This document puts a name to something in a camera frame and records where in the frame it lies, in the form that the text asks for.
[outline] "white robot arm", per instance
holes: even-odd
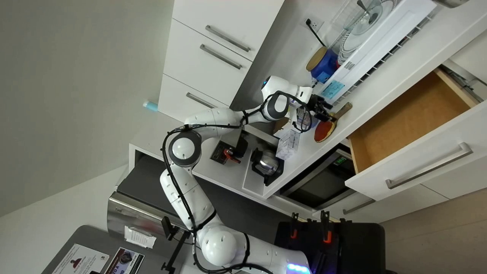
[[[302,253],[283,250],[225,227],[190,173],[200,157],[204,141],[219,139],[242,129],[243,124],[278,121],[289,113],[292,104],[305,104],[312,89],[292,86],[270,77],[263,84],[261,94],[264,103],[249,112],[213,109],[188,118],[185,127],[169,145],[170,162],[164,151],[167,138],[164,139],[162,156],[169,167],[161,174],[159,183],[179,220],[191,232],[202,258],[213,266],[211,270],[204,269],[197,262],[194,249],[194,264],[202,273],[229,273],[232,270],[275,274],[309,273]]]

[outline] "drawer handle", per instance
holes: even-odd
[[[441,167],[446,167],[449,164],[453,164],[465,156],[471,154],[471,150],[467,144],[459,144],[453,151],[449,151],[447,154],[441,156],[438,160],[430,162],[424,168],[420,168],[418,171],[414,173],[414,176],[404,179],[404,180],[385,180],[386,188],[395,189],[407,182],[412,182],[418,177],[423,177],[429,173],[433,173],[439,170]]]
[[[228,66],[231,66],[231,68],[234,68],[234,69],[237,69],[237,71],[240,71],[240,69],[242,69],[242,66],[240,66],[240,65],[237,65],[237,63],[232,63],[232,62],[226,60],[223,55],[220,55],[220,54],[217,54],[216,51],[213,51],[213,49],[210,49],[210,48],[207,48],[205,45],[200,45],[200,46],[199,46],[199,49],[202,49],[204,52],[207,52],[207,54],[210,54],[210,55],[216,57],[217,60],[220,60],[220,62],[226,63]]]
[[[207,25],[205,30],[207,30],[208,33],[214,34],[216,37],[225,40],[226,43],[239,48],[239,49],[243,51],[243,52],[249,52],[249,51],[251,51],[249,46],[235,42],[234,39],[228,37],[225,33],[222,33],[222,31],[219,31],[219,30],[216,30],[216,28],[213,28],[213,27],[210,27],[210,25]]]
[[[359,211],[359,209],[363,209],[363,208],[366,208],[366,206],[369,206],[369,205],[372,205],[372,203],[375,203],[375,202],[374,202],[374,200],[368,200],[368,202],[365,202],[365,203],[362,203],[362,205],[357,205],[357,206],[354,206],[354,208],[351,208],[351,209],[344,209],[342,214],[344,214],[344,215],[350,215],[351,212],[356,212],[356,211]]]
[[[207,101],[194,97],[193,94],[185,94],[185,98],[188,98],[188,100],[191,100],[191,101],[194,101],[194,103],[197,103],[197,104],[200,104],[200,106],[204,106],[204,107],[207,107],[207,109],[214,109],[214,106],[211,106],[211,104],[208,104]]]

